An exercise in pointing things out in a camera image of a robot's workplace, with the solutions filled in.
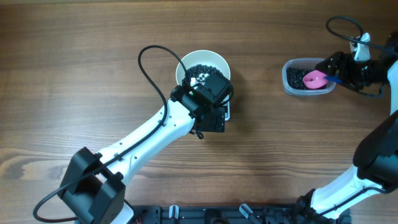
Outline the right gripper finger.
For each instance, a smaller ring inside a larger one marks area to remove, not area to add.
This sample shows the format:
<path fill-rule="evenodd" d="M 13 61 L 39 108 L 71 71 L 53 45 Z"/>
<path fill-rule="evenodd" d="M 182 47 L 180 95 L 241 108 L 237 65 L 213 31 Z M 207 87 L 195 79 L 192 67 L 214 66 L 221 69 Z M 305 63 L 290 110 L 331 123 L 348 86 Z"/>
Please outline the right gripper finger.
<path fill-rule="evenodd" d="M 343 58 L 343 52 L 336 52 L 332 56 L 316 64 L 315 69 L 327 74 L 328 76 L 334 77 L 337 74 L 337 71 L 341 68 Z"/>
<path fill-rule="evenodd" d="M 355 91 L 355 92 L 358 91 L 358 87 L 357 87 L 357 85 L 355 83 L 344 81 L 344 80 L 338 80 L 337 84 L 339 84 L 339 85 L 341 85 L 341 86 L 343 86 L 343 87 L 345 87 L 345 88 L 347 88 L 347 89 L 349 89 L 351 91 Z"/>

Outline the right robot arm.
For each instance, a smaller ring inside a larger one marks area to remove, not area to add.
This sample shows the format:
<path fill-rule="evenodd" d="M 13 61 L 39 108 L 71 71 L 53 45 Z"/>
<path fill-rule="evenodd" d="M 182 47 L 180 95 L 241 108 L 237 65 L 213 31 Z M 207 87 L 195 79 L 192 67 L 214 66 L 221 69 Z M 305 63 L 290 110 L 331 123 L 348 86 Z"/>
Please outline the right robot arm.
<path fill-rule="evenodd" d="M 391 88 L 391 112 L 356 148 L 352 166 L 330 184 L 298 198 L 292 223 L 338 223 L 356 203 L 397 188 L 397 32 L 381 47 L 379 60 L 355 60 L 336 52 L 316 64 L 328 79 L 356 93 L 375 83 Z"/>

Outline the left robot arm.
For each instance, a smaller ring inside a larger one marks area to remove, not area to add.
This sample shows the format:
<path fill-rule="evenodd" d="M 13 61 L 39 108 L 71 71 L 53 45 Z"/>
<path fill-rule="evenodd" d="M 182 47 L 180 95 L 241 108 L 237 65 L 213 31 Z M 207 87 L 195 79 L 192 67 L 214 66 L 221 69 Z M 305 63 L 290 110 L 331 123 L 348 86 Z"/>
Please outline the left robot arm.
<path fill-rule="evenodd" d="M 210 75 L 206 82 L 176 86 L 166 105 L 119 142 L 92 153 L 77 151 L 67 167 L 58 197 L 80 223 L 127 223 L 134 215 L 124 201 L 132 178 L 149 160 L 187 134 L 224 132 L 230 79 Z"/>

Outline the pink scoop blue handle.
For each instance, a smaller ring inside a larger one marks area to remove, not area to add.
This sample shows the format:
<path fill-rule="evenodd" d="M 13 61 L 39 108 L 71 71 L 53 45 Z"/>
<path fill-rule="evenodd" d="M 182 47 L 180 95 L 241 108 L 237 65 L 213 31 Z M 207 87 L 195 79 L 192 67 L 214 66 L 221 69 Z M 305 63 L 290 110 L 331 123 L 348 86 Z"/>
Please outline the pink scoop blue handle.
<path fill-rule="evenodd" d="M 325 86 L 328 82 L 335 82 L 342 84 L 343 82 L 338 78 L 327 75 L 318 70 L 314 70 L 306 74 L 302 79 L 304 85 L 310 90 L 316 90 Z"/>

